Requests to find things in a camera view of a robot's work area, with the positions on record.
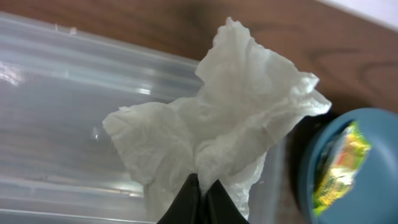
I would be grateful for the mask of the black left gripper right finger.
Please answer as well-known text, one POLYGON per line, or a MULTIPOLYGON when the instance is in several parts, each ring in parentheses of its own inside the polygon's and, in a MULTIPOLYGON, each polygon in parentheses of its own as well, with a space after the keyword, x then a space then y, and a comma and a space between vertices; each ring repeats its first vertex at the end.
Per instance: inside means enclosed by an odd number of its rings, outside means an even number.
POLYGON ((219 180, 206 193, 206 215, 209 224, 249 224, 219 180))

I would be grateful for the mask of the white paper napkin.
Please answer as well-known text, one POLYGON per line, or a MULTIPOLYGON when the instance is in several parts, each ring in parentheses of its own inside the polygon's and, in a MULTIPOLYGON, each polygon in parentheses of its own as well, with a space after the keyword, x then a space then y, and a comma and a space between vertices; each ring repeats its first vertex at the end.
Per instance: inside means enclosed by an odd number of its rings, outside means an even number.
POLYGON ((219 180, 247 218, 268 149, 304 117, 331 108, 316 89, 316 75, 258 44, 231 18, 195 73, 203 81, 196 96, 121 107, 103 121, 131 179, 144 188, 153 222, 190 174, 202 192, 219 180))

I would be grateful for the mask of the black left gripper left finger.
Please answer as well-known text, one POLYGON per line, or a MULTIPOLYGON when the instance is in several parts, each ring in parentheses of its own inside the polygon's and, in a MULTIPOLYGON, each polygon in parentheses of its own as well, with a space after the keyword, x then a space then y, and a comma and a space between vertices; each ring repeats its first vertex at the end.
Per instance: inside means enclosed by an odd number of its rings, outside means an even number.
POLYGON ((157 224, 197 224, 201 192, 197 174, 190 174, 157 224))

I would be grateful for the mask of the yellow green snack wrapper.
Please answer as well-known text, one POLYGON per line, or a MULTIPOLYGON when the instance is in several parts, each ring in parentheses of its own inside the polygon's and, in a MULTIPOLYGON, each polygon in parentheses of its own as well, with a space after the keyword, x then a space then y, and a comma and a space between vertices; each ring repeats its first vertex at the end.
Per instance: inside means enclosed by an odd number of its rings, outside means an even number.
POLYGON ((353 187, 356 176, 371 150, 359 123, 352 120, 323 151, 313 191, 313 212, 320 216, 353 187))

